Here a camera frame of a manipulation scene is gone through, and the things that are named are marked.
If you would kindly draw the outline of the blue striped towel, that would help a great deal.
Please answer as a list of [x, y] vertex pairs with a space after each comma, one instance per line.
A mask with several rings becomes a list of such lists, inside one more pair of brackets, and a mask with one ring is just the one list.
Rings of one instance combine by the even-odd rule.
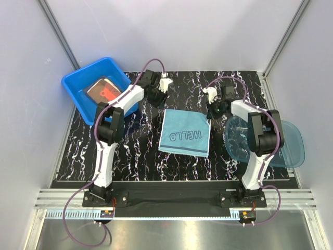
[[165, 153], [208, 157], [211, 122], [206, 115], [186, 110], [164, 111], [158, 150]]

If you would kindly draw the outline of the brown towel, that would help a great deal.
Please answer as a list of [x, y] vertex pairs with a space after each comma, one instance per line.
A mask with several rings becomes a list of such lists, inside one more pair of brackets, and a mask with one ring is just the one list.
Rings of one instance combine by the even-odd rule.
[[100, 78], [95, 83], [85, 89], [86, 95], [96, 104], [100, 102], [108, 103], [122, 94], [118, 88], [108, 78]]

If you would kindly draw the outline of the dark grey-blue towel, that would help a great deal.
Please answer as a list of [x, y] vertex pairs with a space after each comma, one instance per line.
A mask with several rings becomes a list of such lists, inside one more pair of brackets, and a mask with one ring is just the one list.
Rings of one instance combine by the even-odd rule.
[[83, 89], [82, 92], [89, 98], [89, 89]]

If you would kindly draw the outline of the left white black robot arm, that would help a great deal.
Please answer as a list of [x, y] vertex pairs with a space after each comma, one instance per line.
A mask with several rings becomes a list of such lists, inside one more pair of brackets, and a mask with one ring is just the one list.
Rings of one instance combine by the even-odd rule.
[[123, 137], [125, 114], [143, 99], [155, 108], [163, 108], [172, 83], [166, 72], [146, 70], [115, 100], [97, 105], [94, 121], [97, 157], [88, 189], [100, 206], [107, 206], [112, 201], [113, 158]]

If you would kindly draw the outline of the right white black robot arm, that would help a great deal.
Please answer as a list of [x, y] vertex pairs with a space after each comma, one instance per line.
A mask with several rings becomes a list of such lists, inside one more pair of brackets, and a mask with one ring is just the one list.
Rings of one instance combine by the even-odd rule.
[[261, 198], [265, 171], [284, 144], [284, 136], [280, 133], [282, 126], [279, 112], [262, 109], [248, 101], [236, 99], [232, 86], [222, 87], [221, 97], [218, 97], [214, 87], [206, 87], [203, 92], [208, 96], [208, 119], [217, 119], [224, 113], [231, 113], [248, 125], [247, 143], [250, 158], [236, 190], [235, 200], [241, 206], [249, 206]]

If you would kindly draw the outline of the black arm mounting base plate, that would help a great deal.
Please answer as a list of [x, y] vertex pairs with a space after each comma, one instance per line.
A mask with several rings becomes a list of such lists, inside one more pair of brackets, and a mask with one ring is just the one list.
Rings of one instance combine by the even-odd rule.
[[130, 207], [144, 203], [215, 205], [222, 208], [265, 208], [264, 192], [245, 191], [238, 181], [115, 181], [102, 190], [90, 187], [84, 192], [84, 207]]

